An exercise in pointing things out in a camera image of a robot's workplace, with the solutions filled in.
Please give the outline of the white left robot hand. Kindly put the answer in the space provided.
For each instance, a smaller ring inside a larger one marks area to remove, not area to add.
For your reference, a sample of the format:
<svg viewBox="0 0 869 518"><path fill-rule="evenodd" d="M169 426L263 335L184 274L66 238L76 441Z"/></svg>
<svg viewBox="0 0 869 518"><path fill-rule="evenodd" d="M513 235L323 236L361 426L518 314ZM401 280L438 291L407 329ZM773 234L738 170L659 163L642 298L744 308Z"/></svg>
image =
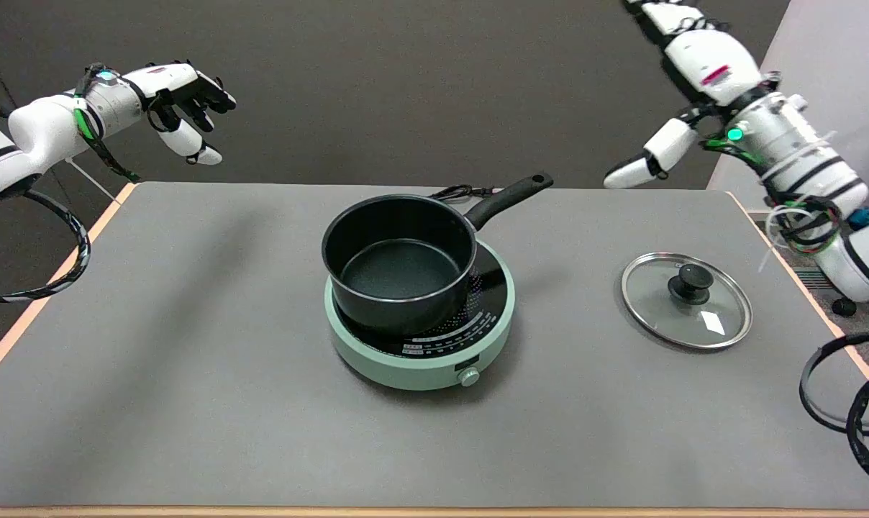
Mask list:
<svg viewBox="0 0 869 518"><path fill-rule="evenodd" d="M214 166L223 161L202 132L214 131L209 116L237 108L236 98L218 78L210 78L189 62L175 61L122 76L141 99L148 124L161 141L190 165Z"/></svg>

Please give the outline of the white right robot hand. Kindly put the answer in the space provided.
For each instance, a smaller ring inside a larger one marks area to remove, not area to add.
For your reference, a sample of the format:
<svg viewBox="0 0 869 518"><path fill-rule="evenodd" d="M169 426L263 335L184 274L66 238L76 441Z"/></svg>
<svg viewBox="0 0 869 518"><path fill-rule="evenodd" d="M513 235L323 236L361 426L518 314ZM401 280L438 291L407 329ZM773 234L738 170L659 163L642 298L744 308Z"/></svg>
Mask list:
<svg viewBox="0 0 869 518"><path fill-rule="evenodd" d="M690 104L668 119L637 155L608 170L606 189L668 179L694 145L704 144L697 130L702 120L714 117L728 124L748 104L775 91L780 81L777 73L760 71L747 48L728 32L727 23L707 16L694 1L622 4L659 50L662 69Z"/></svg>

